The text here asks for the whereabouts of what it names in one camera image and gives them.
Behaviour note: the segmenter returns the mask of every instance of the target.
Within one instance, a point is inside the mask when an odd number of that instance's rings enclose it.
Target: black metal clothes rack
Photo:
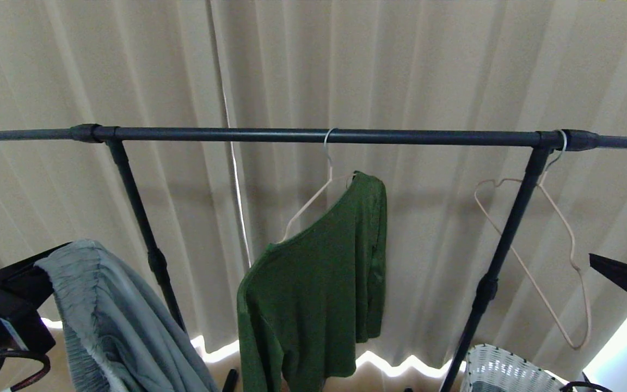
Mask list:
[[[149,255],[149,266],[161,287],[171,315],[185,329],[176,296],[171,288],[167,262],[161,253],[151,230],[149,219],[130,163],[122,145],[124,140],[172,140],[202,142],[306,142],[322,143],[328,129],[287,128],[215,128],[215,127],[115,127],[98,124],[58,129],[28,131],[0,131],[0,141],[68,139],[87,143],[105,143],[118,166],[127,197],[130,199],[137,224],[142,232]],[[451,360],[440,392],[449,392],[456,380],[461,360],[465,358],[481,317],[497,293],[498,276],[512,245],[522,216],[535,189],[538,177],[543,173],[548,156],[562,149],[567,138],[567,151],[590,149],[627,149],[627,137],[600,136],[594,132],[578,130],[502,132],[502,131],[381,131],[361,129],[337,129],[328,137],[330,143],[355,144],[426,144],[455,146],[523,146],[531,147],[532,153],[525,167],[523,182],[517,192],[507,224],[488,271],[478,283],[471,313],[468,317],[456,352]]]

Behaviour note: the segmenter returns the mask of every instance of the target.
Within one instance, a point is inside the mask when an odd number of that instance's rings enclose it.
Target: white clothes hanger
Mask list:
[[[328,133],[325,134],[325,138],[323,139],[323,150],[325,152],[325,156],[326,158],[328,158],[328,181],[325,182],[325,184],[323,184],[323,187],[321,187],[321,189],[318,190],[318,192],[316,192],[311,199],[309,199],[309,201],[306,202],[306,204],[304,204],[304,206],[299,209],[299,211],[297,211],[296,214],[294,214],[294,216],[289,220],[289,223],[287,223],[287,228],[284,229],[284,237],[282,237],[281,242],[284,242],[287,239],[287,236],[289,235],[289,230],[292,228],[292,224],[294,223],[294,221],[296,221],[299,216],[302,215],[302,213],[304,213],[304,211],[309,208],[309,206],[311,205],[311,203],[314,202],[314,200],[316,200],[316,198],[318,198],[319,196],[321,196],[321,194],[323,193],[323,191],[325,191],[326,188],[328,188],[328,186],[333,183],[333,181],[339,180],[339,179],[346,179],[349,178],[350,176],[340,176],[337,178],[333,178],[333,159],[330,158],[330,154],[328,153],[328,136],[330,136],[330,133],[333,132],[333,130],[335,130],[337,128],[332,127]]]
[[[553,209],[555,209],[555,212],[560,217],[560,221],[562,221],[563,225],[565,226],[565,229],[567,229],[568,231],[568,234],[570,234],[570,255],[569,255],[570,266],[573,268],[573,270],[575,270],[575,272],[577,272],[577,276],[579,276],[580,282],[582,283],[582,298],[585,301],[585,315],[587,317],[587,331],[585,332],[585,337],[582,339],[582,343],[580,343],[579,345],[575,345],[573,343],[572,339],[570,339],[570,335],[568,335],[568,333],[565,332],[565,328],[563,327],[563,324],[560,323],[560,319],[555,314],[553,307],[545,298],[545,295],[543,294],[540,287],[538,287],[536,280],[533,278],[532,274],[529,272],[529,268],[527,268],[521,256],[517,253],[517,250],[514,248],[514,246],[510,246],[510,249],[512,250],[512,253],[516,256],[517,261],[519,261],[522,268],[524,268],[524,272],[527,274],[527,277],[531,281],[533,288],[536,289],[538,295],[543,300],[543,303],[545,303],[545,307],[548,308],[548,312],[553,317],[553,320],[555,320],[555,324],[558,326],[558,329],[560,330],[560,333],[562,333],[563,337],[565,338],[565,341],[567,341],[568,345],[570,345],[570,347],[572,347],[574,350],[579,350],[587,346],[587,343],[589,343],[589,337],[592,334],[592,310],[589,305],[589,297],[587,296],[587,289],[585,288],[585,279],[582,276],[582,269],[574,261],[575,259],[575,234],[573,233],[573,230],[570,227],[570,224],[568,223],[567,219],[565,219],[565,216],[563,216],[563,213],[560,211],[557,204],[555,204],[555,201],[553,201],[553,198],[551,198],[550,194],[543,186],[543,181],[545,181],[545,176],[548,174],[548,169],[550,168],[550,166],[552,166],[554,163],[556,163],[556,161],[560,159],[560,157],[563,155],[563,153],[565,152],[565,149],[567,149],[567,146],[568,146],[567,135],[565,134],[564,131],[562,130],[559,130],[559,131],[560,131],[560,134],[562,134],[563,136],[563,149],[560,151],[560,154],[558,154],[558,156],[553,161],[551,161],[550,163],[547,164],[547,166],[545,166],[543,175],[542,177],[540,177],[540,181],[538,181],[537,183],[537,188],[540,189],[540,191],[543,193],[545,198],[547,198],[547,200],[549,201],[550,205],[553,206]],[[512,182],[518,182],[518,183],[522,182],[520,179],[501,179],[500,181],[496,181],[495,179],[484,180],[484,181],[479,182],[475,190],[473,191],[473,198],[475,199],[476,203],[478,203],[478,207],[480,207],[481,211],[483,211],[483,214],[485,214],[488,221],[490,221],[490,225],[492,225],[493,228],[495,228],[495,230],[497,230],[497,232],[500,233],[500,235],[502,235],[502,230],[497,227],[497,224],[488,214],[488,211],[485,210],[485,207],[483,207],[483,204],[480,202],[480,200],[478,200],[478,189],[484,183],[492,183],[495,188],[500,188],[500,186],[502,186],[502,184],[505,183],[505,181],[512,181]]]

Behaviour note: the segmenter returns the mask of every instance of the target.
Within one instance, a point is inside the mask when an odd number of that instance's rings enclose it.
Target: white basket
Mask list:
[[[557,392],[561,382],[507,350],[478,345],[468,351],[461,392]]]

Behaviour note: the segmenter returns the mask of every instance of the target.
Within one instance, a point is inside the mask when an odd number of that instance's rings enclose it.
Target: green shirt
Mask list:
[[[355,172],[339,201],[310,228],[271,244],[238,289],[245,392],[317,391],[355,372],[355,343],[381,330],[386,188]]]

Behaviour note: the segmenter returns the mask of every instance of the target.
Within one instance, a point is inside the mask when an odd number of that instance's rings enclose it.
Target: light under curtain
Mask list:
[[[84,122],[627,136],[627,2],[0,3],[0,129]],[[232,343],[244,271],[326,181],[321,145],[125,145],[189,334],[208,352]],[[473,188],[520,177],[528,149],[332,144],[330,154],[334,175],[358,169],[388,189],[385,319],[359,354],[442,367],[498,239]],[[334,183],[294,229],[344,188]],[[627,294],[586,258],[627,263],[627,151],[565,153],[548,189],[577,236],[592,342],[567,346],[510,255],[476,343],[573,377],[627,316]],[[503,224],[515,192],[481,199]],[[106,149],[0,143],[0,268],[77,238],[101,241],[157,289]],[[568,236],[539,194],[514,245],[579,340]],[[59,317],[52,302],[41,312]]]

